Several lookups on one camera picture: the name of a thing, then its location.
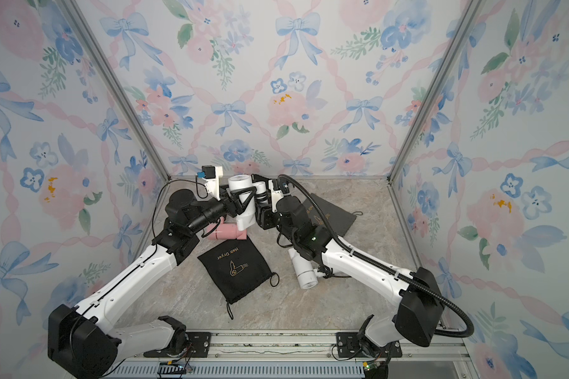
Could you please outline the white hair dryer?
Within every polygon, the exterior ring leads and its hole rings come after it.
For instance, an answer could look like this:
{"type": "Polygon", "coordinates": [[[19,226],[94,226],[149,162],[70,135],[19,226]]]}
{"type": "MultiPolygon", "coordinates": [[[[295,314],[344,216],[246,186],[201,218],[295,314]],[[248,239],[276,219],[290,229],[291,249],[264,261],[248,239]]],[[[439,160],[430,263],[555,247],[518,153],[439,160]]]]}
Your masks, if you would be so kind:
{"type": "Polygon", "coordinates": [[[319,283],[319,278],[326,278],[327,274],[315,268],[311,262],[307,261],[294,250],[289,249],[293,268],[295,270],[298,283],[303,290],[309,290],[319,283]]]}
{"type": "Polygon", "coordinates": [[[266,195],[266,184],[254,182],[250,175],[235,175],[228,179],[229,193],[236,207],[236,226],[240,232],[257,224],[259,202],[266,195]]]}

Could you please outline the grey drawstring pouch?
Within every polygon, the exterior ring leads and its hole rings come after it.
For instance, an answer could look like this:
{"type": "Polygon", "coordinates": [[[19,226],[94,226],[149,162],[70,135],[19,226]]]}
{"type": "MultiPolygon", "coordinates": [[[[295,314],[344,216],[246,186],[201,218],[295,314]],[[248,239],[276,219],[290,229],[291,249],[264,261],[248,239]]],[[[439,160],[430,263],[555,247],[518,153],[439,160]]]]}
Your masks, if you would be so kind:
{"type": "MultiPolygon", "coordinates": [[[[329,221],[330,226],[338,236],[344,237],[357,220],[357,216],[362,215],[362,213],[359,215],[356,213],[350,213],[343,208],[324,200],[317,194],[312,194],[311,196],[315,199],[315,202],[319,205],[319,208],[321,208],[325,217],[329,221]]],[[[308,199],[303,202],[303,206],[306,208],[307,215],[313,225],[323,225],[323,220],[319,216],[318,211],[308,199]]]]}

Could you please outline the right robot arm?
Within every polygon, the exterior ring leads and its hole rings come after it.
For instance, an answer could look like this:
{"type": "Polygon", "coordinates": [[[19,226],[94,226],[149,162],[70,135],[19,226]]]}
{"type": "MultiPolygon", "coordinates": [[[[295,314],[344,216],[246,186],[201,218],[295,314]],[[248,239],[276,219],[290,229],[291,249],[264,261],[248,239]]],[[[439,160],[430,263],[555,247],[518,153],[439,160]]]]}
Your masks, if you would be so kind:
{"type": "Polygon", "coordinates": [[[252,175],[256,188],[256,221],[274,228],[288,240],[295,270],[303,274],[349,276],[376,291],[395,309],[368,316],[357,333],[360,350],[378,355],[400,340],[429,347],[439,334],[446,304],[434,275],[424,269],[409,270],[382,262],[347,243],[334,230],[314,195],[287,175],[269,179],[252,175]]]}

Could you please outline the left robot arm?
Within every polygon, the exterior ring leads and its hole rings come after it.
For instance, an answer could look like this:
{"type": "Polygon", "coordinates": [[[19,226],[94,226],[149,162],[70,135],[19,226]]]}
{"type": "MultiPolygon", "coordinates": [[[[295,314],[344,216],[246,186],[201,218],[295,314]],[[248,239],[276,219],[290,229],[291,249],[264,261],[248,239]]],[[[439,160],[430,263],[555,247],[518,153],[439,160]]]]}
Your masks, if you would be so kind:
{"type": "Polygon", "coordinates": [[[200,201],[190,189],[168,200],[163,230],[117,277],[74,306],[57,306],[47,322],[47,356],[76,378],[102,378],[127,358],[159,351],[180,356],[189,347],[187,327],[174,317],[117,329],[124,312],[162,276],[181,265],[204,230],[226,216],[255,217],[256,185],[219,186],[216,197],[200,201]]]}

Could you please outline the pink hair dryer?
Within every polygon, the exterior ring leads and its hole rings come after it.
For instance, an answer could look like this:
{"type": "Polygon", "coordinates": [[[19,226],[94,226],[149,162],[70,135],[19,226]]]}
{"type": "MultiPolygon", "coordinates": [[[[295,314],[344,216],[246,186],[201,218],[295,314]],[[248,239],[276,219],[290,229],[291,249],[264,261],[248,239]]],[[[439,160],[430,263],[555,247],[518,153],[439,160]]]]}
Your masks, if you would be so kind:
{"type": "Polygon", "coordinates": [[[227,223],[224,217],[207,228],[206,237],[211,240],[245,240],[248,237],[247,231],[239,231],[236,224],[227,223]]]}

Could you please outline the black pouch in front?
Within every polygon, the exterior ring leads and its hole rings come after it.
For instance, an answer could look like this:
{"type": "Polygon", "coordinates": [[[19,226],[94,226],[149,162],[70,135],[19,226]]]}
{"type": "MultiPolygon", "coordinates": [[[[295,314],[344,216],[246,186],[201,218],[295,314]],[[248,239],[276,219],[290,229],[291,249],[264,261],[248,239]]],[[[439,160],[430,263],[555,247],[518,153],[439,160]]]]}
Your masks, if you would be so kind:
{"type": "Polygon", "coordinates": [[[265,282],[280,284],[280,276],[270,269],[266,259],[250,238],[224,240],[201,254],[198,259],[226,301],[231,320],[232,304],[249,295],[265,282]]]}

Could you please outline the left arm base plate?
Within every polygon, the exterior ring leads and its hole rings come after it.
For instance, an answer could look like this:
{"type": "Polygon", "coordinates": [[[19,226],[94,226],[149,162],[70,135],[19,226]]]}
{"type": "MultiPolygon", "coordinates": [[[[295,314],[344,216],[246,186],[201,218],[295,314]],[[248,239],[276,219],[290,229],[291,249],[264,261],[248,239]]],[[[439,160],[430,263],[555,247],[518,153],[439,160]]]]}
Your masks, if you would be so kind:
{"type": "Polygon", "coordinates": [[[186,332],[181,350],[174,352],[170,348],[145,352],[144,358],[207,358],[209,355],[212,333],[210,332],[186,332]]]}

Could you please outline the aluminium front rail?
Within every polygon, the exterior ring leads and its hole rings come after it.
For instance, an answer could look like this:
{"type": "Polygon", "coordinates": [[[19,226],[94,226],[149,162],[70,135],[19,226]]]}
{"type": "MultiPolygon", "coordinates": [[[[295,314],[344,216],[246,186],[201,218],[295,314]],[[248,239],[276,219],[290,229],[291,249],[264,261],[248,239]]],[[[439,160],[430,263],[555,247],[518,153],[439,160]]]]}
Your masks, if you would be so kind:
{"type": "Polygon", "coordinates": [[[176,358],[162,352],[117,361],[105,378],[476,378],[462,340],[407,340],[365,355],[353,331],[214,330],[191,332],[176,358]]]}

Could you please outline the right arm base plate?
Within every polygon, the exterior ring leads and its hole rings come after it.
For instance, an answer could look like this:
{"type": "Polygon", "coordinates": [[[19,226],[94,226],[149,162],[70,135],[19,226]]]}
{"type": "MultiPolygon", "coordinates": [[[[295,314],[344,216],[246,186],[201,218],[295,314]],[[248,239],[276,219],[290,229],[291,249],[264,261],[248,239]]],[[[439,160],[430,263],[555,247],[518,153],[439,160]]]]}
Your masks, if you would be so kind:
{"type": "Polygon", "coordinates": [[[398,341],[388,343],[384,347],[378,347],[366,337],[359,337],[359,333],[338,332],[335,333],[335,343],[332,355],[338,359],[354,358],[401,358],[402,351],[398,341]]]}

